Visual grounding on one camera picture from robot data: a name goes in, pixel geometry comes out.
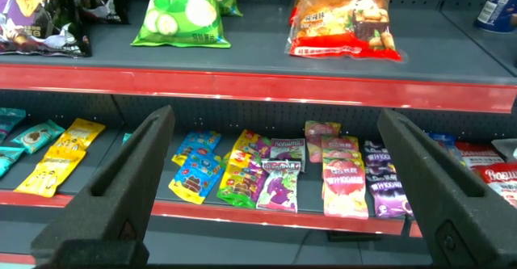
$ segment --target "product packaging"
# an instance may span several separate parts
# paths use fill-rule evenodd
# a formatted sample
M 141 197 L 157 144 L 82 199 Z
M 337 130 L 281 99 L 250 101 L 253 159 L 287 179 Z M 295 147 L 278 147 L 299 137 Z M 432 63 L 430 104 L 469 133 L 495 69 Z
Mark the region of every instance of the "product packaging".
M 300 161 L 263 160 L 263 169 L 269 173 L 258 197 L 257 208 L 298 212 L 296 185 L 301 170 Z
M 150 0 L 133 46 L 229 48 L 217 0 Z
M 57 138 L 64 131 L 62 127 L 58 126 L 52 120 L 47 120 L 44 123 L 37 124 L 27 131 L 22 132 L 11 141 L 21 144 L 27 153 L 34 153 Z
M 50 147 L 34 171 L 15 189 L 17 192 L 52 197 L 74 171 L 86 151 Z

